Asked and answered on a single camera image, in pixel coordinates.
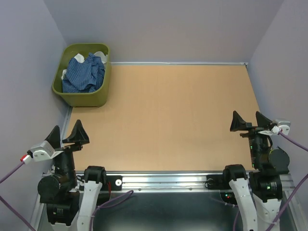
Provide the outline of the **blue checkered long sleeve shirt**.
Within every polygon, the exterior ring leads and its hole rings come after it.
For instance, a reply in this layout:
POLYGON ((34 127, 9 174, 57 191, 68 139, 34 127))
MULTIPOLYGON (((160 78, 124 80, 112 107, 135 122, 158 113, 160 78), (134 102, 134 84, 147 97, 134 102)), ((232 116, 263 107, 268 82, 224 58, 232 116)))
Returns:
POLYGON ((62 80, 64 93, 92 93, 103 84, 105 66, 101 58, 94 56, 93 53, 89 53, 83 63, 72 58, 66 70, 67 73, 62 80))

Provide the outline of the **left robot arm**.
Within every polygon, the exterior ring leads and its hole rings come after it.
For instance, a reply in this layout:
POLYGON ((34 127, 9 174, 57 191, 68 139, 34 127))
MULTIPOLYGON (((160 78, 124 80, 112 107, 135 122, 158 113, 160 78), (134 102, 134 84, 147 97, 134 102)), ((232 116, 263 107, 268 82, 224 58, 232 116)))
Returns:
POLYGON ((90 139, 77 120, 71 134, 64 140, 56 135, 55 126, 46 138, 51 147, 54 173, 43 177, 38 183, 40 202, 46 205, 48 222, 55 231, 91 231, 94 211, 101 189, 107 185, 104 167, 89 166, 84 171, 84 191, 74 191, 77 187, 77 174, 73 153, 80 151, 90 139))

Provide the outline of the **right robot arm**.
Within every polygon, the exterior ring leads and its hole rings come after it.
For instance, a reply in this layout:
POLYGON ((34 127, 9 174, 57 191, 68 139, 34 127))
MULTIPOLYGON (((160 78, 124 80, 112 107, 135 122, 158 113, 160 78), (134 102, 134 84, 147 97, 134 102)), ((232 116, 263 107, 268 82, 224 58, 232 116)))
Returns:
POLYGON ((246 122, 233 112, 231 132, 240 132, 249 141, 251 163, 254 171, 246 172, 240 165, 228 165, 221 176, 222 184, 231 188, 239 208, 243 230, 280 230, 280 207, 283 198, 281 175, 289 173, 289 155, 280 147, 273 148, 271 137, 288 135, 291 123, 270 120, 256 112, 257 126, 246 122))

